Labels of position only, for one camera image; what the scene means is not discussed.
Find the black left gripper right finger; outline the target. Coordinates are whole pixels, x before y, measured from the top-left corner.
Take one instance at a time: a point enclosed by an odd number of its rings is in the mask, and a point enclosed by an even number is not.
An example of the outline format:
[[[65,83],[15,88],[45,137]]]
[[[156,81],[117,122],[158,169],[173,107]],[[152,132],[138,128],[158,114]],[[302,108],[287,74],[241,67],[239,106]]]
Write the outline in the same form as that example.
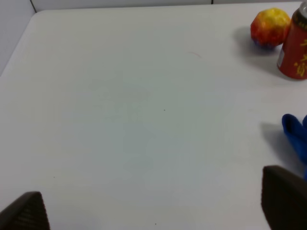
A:
[[[277,166],[262,170],[261,207],[272,230],[307,228],[307,183]]]

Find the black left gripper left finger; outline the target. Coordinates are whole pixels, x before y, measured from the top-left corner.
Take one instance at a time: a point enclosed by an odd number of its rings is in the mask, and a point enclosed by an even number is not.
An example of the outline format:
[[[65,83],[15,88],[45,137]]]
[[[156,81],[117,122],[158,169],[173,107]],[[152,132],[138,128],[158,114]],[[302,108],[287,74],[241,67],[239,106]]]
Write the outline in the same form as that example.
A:
[[[0,212],[2,230],[49,230],[50,223],[42,194],[31,191],[22,194]]]

